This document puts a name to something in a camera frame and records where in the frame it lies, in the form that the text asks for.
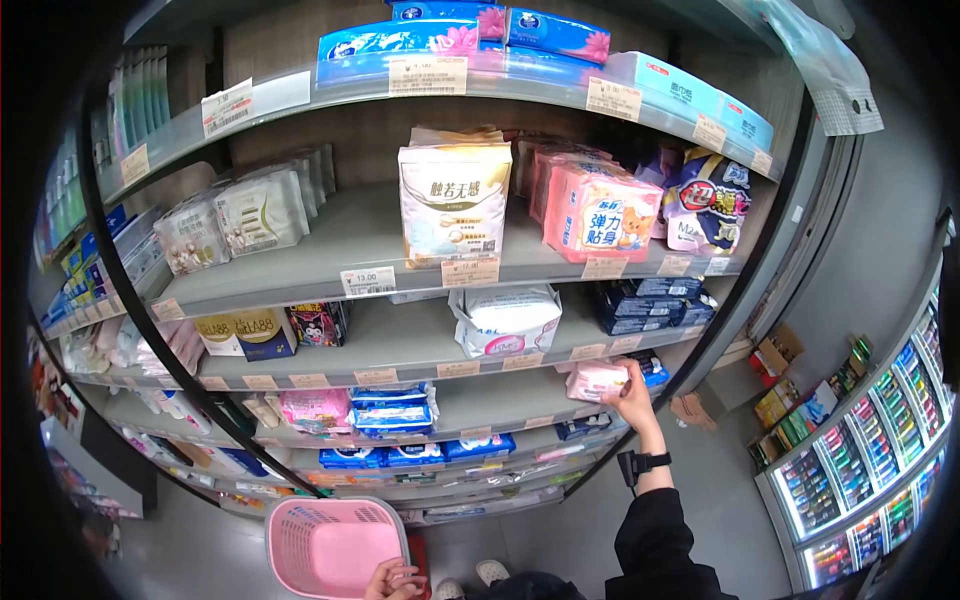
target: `store aisle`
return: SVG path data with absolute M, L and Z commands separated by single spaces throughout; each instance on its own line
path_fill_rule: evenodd
M 660 424 L 673 456 L 694 561 L 717 570 L 726 593 L 741 600 L 790 592 L 782 554 L 753 482 L 744 438 L 752 435 L 749 406 L 728 414 L 715 432 L 680 428 L 669 410 Z M 473 566 L 498 559 L 514 572 L 540 569 L 573 581 L 587 598 L 619 574 L 613 539 L 631 496 L 610 463 L 562 505 L 421 529 L 434 583 L 456 577 L 467 592 L 481 582 Z M 274 580 L 261 521 L 208 506 L 160 482 L 160 509 L 149 521 L 124 521 L 124 565 L 142 580 L 150 600 L 296 598 Z

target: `pink sanitary pad package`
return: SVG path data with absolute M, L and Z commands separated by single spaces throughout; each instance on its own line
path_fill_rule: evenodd
M 603 402 L 604 396 L 616 396 L 630 381 L 626 367 L 603 360 L 580 361 L 566 377 L 566 397 Z

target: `person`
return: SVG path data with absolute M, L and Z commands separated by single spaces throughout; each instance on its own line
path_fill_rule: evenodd
M 634 428 L 641 454 L 666 453 L 666 442 L 640 365 L 627 358 L 615 364 L 627 368 L 630 381 L 618 396 L 604 400 Z M 607 580 L 607 600 L 638 597 L 736 600 L 736 596 L 720 590 L 712 567 L 690 560 L 693 534 L 684 523 L 684 510 L 680 495 L 673 487 L 670 467 L 653 467 L 641 473 L 635 492 L 636 498 L 613 541 L 623 575 Z M 371 579 L 364 600 L 410 600 L 422 595 L 420 586 L 426 577 L 416 575 L 418 567 L 404 563 L 403 558 L 382 563 Z M 470 594 L 467 600 L 585 600 L 572 583 L 550 573 L 534 571 L 511 576 L 497 561 L 483 561 L 476 570 L 488 589 Z M 433 594 L 433 600 L 463 597 L 463 589 L 453 579 L 441 581 Z

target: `hand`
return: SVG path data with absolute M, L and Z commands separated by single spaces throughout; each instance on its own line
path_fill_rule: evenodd
M 376 571 L 367 584 L 364 600 L 410 600 L 423 594 L 426 577 L 415 576 L 418 566 L 406 566 L 402 556 L 384 561 L 376 566 Z

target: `shoe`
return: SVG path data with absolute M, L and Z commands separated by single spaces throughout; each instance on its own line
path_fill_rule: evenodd
M 436 598 L 436 600 L 454 600 L 463 597 L 464 589 L 452 577 L 447 577 L 439 582 L 437 588 L 433 590 L 433 598 Z
M 488 588 L 495 581 L 510 579 L 510 573 L 507 571 L 507 567 L 499 561 L 481 561 L 477 563 L 477 575 L 480 576 L 483 583 L 487 584 Z

